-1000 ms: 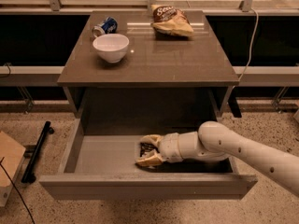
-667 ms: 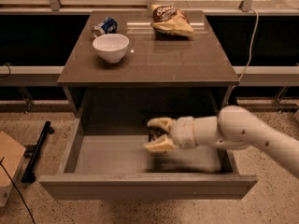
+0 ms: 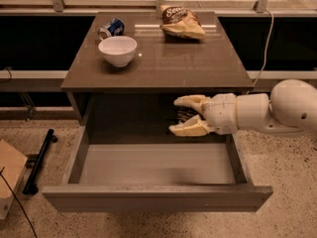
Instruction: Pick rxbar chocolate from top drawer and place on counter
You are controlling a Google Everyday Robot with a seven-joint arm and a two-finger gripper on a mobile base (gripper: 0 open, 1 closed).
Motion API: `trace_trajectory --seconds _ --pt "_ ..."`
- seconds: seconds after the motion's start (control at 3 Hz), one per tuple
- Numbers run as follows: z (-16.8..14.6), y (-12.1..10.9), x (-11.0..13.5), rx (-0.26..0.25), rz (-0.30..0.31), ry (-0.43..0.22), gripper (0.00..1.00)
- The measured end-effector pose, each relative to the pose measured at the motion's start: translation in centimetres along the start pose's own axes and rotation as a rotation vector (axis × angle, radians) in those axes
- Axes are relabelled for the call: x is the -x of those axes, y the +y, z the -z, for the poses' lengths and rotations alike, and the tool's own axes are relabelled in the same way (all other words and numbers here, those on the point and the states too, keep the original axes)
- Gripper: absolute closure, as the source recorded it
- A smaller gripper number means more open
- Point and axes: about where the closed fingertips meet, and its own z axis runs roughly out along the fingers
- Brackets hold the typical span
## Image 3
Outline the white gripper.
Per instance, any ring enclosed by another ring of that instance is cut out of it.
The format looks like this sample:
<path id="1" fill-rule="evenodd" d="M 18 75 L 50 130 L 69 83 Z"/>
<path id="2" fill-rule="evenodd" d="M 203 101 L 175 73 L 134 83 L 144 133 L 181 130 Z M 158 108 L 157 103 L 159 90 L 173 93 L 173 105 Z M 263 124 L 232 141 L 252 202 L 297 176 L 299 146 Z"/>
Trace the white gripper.
<path id="1" fill-rule="evenodd" d="M 238 131 L 236 118 L 237 96 L 233 93 L 217 94 L 210 98 L 201 94 L 185 95 L 176 98 L 175 106 L 192 108 L 205 120 L 195 115 L 184 123 L 171 125 L 169 131 L 178 137 L 200 137 L 215 132 L 219 135 Z"/>

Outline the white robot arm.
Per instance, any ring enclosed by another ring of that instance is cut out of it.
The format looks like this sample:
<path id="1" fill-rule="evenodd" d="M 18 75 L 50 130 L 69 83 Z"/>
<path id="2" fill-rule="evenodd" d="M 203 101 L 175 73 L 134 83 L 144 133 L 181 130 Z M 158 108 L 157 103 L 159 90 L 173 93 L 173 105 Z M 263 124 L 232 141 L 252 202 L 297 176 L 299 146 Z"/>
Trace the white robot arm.
<path id="1" fill-rule="evenodd" d="M 317 88 L 297 79 L 279 82 L 270 94 L 185 95 L 174 104 L 196 111 L 192 117 L 182 115 L 178 124 L 169 127 L 178 137 L 228 135 L 239 130 L 280 136 L 317 134 Z"/>

